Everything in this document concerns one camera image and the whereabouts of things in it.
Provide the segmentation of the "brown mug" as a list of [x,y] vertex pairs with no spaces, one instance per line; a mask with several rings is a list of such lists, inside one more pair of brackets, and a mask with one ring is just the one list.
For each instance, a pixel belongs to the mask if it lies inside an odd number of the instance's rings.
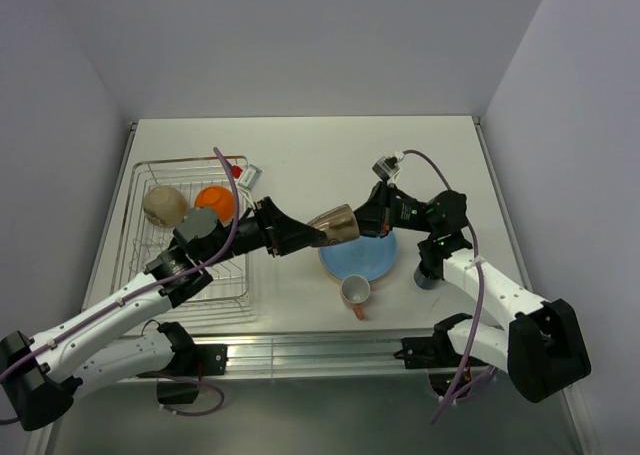
[[308,226],[324,235],[321,240],[311,244],[314,248],[343,244],[360,237],[356,216],[348,204],[318,215],[308,222]]

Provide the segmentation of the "orange bowl white inside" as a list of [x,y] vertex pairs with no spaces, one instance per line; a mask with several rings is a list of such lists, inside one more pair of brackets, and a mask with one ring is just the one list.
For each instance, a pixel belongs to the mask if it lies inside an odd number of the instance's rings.
[[228,222],[234,214],[235,198],[232,192],[219,185],[203,188],[194,201],[195,208],[210,208],[222,222]]

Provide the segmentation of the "beige bowl white inside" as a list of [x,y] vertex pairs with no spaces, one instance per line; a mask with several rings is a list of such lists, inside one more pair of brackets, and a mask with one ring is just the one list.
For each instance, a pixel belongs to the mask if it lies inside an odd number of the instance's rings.
[[189,206],[180,191],[167,185],[152,187],[144,196],[142,209],[153,225],[171,228],[180,224]]

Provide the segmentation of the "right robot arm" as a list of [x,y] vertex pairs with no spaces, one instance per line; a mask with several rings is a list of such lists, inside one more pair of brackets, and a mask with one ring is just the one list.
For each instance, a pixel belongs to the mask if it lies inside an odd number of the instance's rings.
[[573,307],[532,293],[485,261],[463,235],[466,211],[467,198],[459,192],[445,190],[422,202],[383,182],[355,211],[364,237],[383,238],[395,228],[427,233],[417,245],[416,284],[447,282],[480,302],[497,323],[452,315],[429,337],[403,339],[395,358],[408,369],[491,365],[534,403],[589,376],[591,361]]

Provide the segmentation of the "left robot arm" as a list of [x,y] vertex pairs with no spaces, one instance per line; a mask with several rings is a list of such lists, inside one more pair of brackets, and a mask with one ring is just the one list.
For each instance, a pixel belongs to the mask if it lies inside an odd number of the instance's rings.
[[192,209],[170,245],[128,284],[101,303],[31,337],[1,342],[1,387],[26,431],[60,418],[75,399],[143,374],[188,375],[195,343],[177,322],[133,341],[121,336],[197,295],[213,278],[208,267],[261,248],[284,256],[327,241],[327,235],[285,215],[270,198],[224,224],[210,208]]

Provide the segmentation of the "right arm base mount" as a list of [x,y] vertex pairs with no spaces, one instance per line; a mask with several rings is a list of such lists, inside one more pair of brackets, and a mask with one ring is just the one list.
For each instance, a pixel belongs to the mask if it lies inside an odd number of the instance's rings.
[[443,397],[451,385],[461,356],[443,336],[408,337],[401,340],[401,349],[393,354],[407,370],[426,369],[429,384],[436,398]]

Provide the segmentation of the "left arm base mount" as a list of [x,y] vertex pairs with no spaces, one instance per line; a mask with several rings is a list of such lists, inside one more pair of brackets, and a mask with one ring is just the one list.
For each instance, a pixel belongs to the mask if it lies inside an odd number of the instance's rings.
[[[225,373],[228,347],[225,344],[196,344],[186,355],[179,355],[177,362],[162,370],[162,373],[176,377],[203,381],[208,376]],[[158,381],[156,398],[160,404],[191,405],[201,395],[203,388],[187,382],[172,379]]]

